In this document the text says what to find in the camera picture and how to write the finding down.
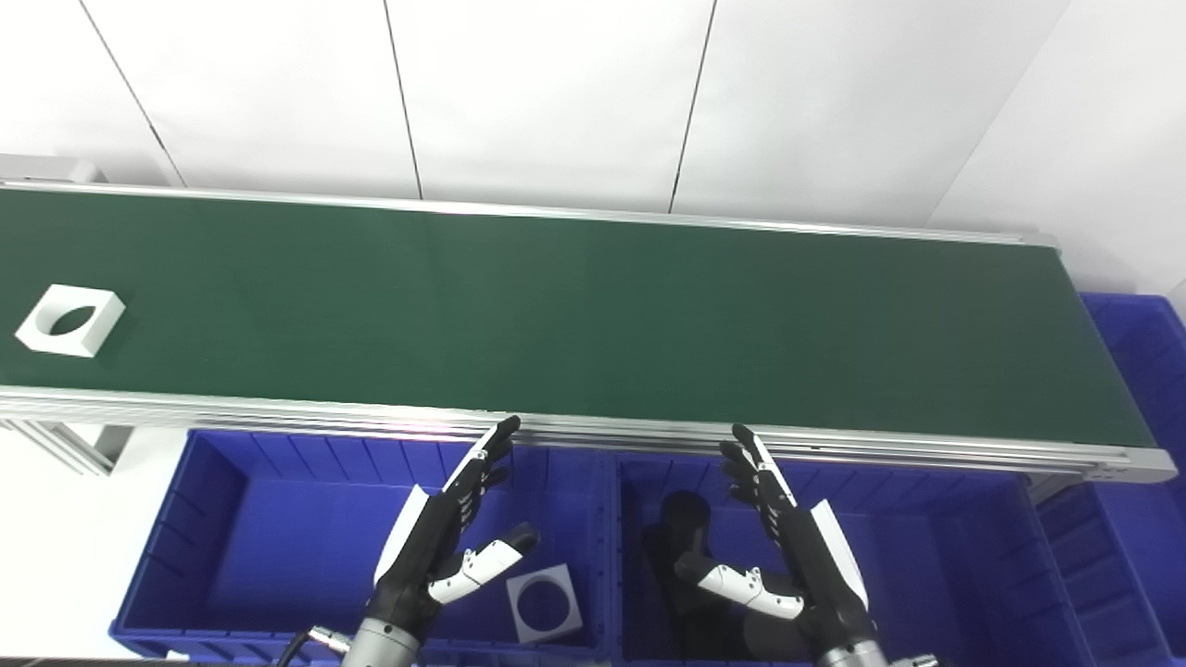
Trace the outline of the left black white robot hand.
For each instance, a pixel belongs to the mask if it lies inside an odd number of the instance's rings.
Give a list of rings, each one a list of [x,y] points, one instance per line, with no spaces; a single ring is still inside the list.
[[[412,506],[410,519],[398,519],[407,529],[390,567],[374,584],[368,624],[423,641],[442,606],[506,573],[538,545],[538,529],[522,522],[479,547],[457,550],[487,490],[509,477],[510,468],[498,462],[511,452],[519,426],[519,417],[510,415],[487,428],[442,488]]]

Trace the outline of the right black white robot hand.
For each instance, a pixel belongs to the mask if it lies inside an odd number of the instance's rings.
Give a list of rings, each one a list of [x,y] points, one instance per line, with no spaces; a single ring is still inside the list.
[[[887,666],[863,574],[830,503],[801,506],[766,443],[745,423],[733,423],[732,438],[719,450],[732,497],[754,508],[791,583],[778,592],[759,567],[741,570],[693,552],[675,563],[677,577],[797,625],[814,666]]]

